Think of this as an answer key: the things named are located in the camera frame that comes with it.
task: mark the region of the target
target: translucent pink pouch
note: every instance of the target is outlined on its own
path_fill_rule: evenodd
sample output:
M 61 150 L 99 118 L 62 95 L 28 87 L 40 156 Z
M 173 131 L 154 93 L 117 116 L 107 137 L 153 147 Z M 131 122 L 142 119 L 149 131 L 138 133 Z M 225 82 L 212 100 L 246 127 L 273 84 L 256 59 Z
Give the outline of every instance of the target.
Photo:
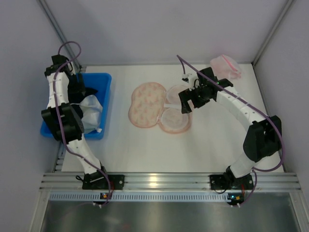
M 218 79 L 239 79 L 241 68 L 231 57 L 221 55 L 211 60 L 211 67 Z

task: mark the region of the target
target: metal floor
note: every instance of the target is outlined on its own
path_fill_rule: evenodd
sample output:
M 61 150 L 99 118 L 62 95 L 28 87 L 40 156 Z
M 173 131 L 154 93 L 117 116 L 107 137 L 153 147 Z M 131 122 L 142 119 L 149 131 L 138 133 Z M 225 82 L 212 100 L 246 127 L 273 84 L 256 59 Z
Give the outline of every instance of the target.
M 41 232 L 300 231 L 288 193 L 256 193 L 240 209 L 225 203 L 80 204 L 50 201 Z

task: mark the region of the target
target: blue bin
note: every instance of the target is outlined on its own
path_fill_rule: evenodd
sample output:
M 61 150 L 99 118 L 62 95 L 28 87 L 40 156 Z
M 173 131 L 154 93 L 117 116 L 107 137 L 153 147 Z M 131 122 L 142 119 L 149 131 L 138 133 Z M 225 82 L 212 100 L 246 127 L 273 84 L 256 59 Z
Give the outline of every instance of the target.
M 98 101 L 103 107 L 102 115 L 101 115 L 101 123 L 100 128 L 101 132 L 96 132 L 95 130 L 84 134 L 86 139 L 102 139 L 104 136 L 105 122 L 107 117 L 108 104 L 111 93 L 111 82 L 112 77 L 108 73 L 83 73 L 84 84 L 86 87 L 91 87 L 96 89 L 98 92 L 95 94 Z M 53 138 L 52 133 L 48 129 L 46 123 L 43 121 L 41 126 L 41 135 L 48 138 Z

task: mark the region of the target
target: white tabletop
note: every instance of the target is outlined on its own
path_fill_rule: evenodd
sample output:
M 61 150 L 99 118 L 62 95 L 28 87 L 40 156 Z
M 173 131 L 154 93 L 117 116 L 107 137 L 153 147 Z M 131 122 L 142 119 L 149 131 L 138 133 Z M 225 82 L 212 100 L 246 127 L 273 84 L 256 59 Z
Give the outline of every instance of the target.
M 195 65 L 199 70 L 206 65 Z M 242 78 L 231 80 L 248 102 L 265 112 L 251 64 L 240 65 Z M 187 73 L 194 73 L 186 68 Z M 137 128 L 128 119 L 131 94 L 145 82 L 158 82 L 165 89 L 184 85 L 180 65 L 94 66 L 87 73 L 112 76 L 111 98 L 104 138 L 88 140 L 93 154 L 108 172 L 224 172 L 242 152 L 246 131 L 222 106 L 211 101 L 193 111 L 191 128 L 182 134 L 168 134 L 157 125 Z M 269 169 L 280 161 L 278 153 L 264 158 L 257 167 Z M 83 171 L 76 157 L 65 155 L 64 172 Z M 283 172 L 280 167 L 276 172 Z

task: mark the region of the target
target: white wall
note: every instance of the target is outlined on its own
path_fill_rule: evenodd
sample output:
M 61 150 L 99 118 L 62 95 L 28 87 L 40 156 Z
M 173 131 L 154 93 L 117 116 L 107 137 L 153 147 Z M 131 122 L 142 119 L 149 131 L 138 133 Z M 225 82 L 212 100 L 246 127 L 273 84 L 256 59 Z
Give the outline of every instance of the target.
M 46 0 L 83 64 L 251 62 L 286 0 Z
M 297 0 L 260 59 L 256 74 L 271 113 L 282 119 L 286 166 L 309 203 L 309 1 Z
M 58 146 L 40 126 L 60 42 L 35 0 L 2 0 L 0 33 L 0 231 L 25 232 Z

